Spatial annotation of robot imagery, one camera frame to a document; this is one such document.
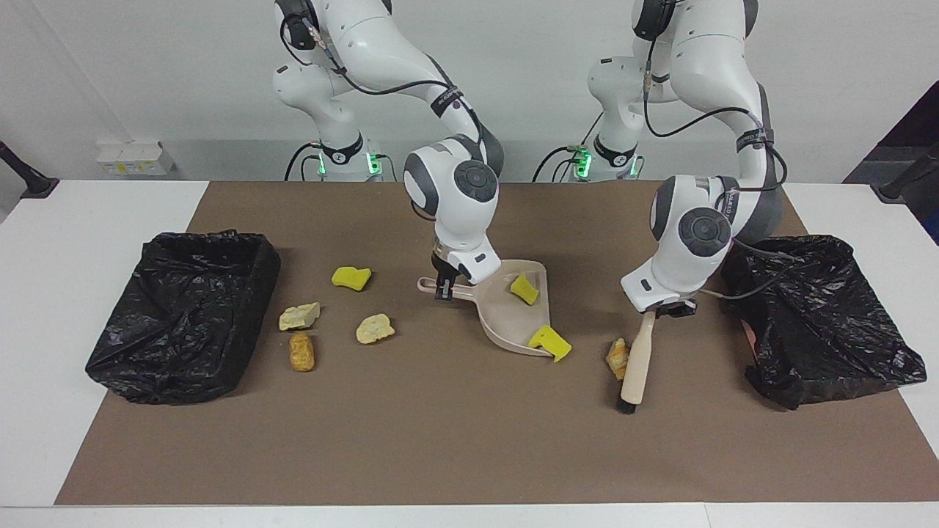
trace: yellow sponge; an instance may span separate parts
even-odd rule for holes
[[[514,283],[512,283],[511,290],[512,293],[521,297],[522,301],[528,303],[528,306],[533,305],[534,302],[538,300],[538,294],[541,293],[528,282],[528,277],[525,276],[525,273],[520,274]]]
[[[564,338],[548,325],[541,327],[538,332],[534,333],[534,337],[532,337],[529,342],[529,347],[532,349],[541,347],[547,350],[554,356],[554,363],[564,359],[564,356],[566,356],[572,348],[570,343],[564,341]]]
[[[345,266],[336,270],[332,274],[332,284],[334,286],[350,287],[356,291],[362,291],[365,283],[372,277],[372,271],[368,268],[357,270],[351,266]]]

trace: electrical outlet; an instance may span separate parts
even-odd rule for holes
[[[99,147],[98,165],[111,176],[166,176],[175,166],[160,142],[134,141]]]

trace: wooden brush handle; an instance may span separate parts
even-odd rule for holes
[[[642,403],[645,381],[649,375],[649,358],[652,356],[652,328],[654,326],[655,310],[653,309],[642,316],[639,333],[636,334],[636,339],[633,340],[633,346],[629,351],[623,389],[620,391],[620,398],[626,403],[633,405]]]

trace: black trash bag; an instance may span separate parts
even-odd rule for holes
[[[85,372],[134,403],[196,403],[234,390],[280,269],[263,235],[157,236]]]
[[[731,295],[776,279],[729,302],[756,335],[746,376],[761,395],[795,410],[926,380],[923,358],[903,342],[848,243],[783,237],[756,248],[774,254],[735,245],[721,274]]]

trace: black stand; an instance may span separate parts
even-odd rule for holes
[[[26,182],[26,191],[23,192],[20,198],[45,198],[58,185],[58,178],[46,178],[38,170],[21,160],[2,141],[0,141],[0,159],[6,162],[9,168],[13,169],[13,172],[20,175],[20,178]]]
[[[903,189],[914,181],[925,178],[936,169],[939,169],[939,143],[933,145],[922,158],[910,165],[910,168],[903,171],[897,179],[881,187],[875,185],[870,187],[885,204],[905,204],[906,200],[902,196]]]

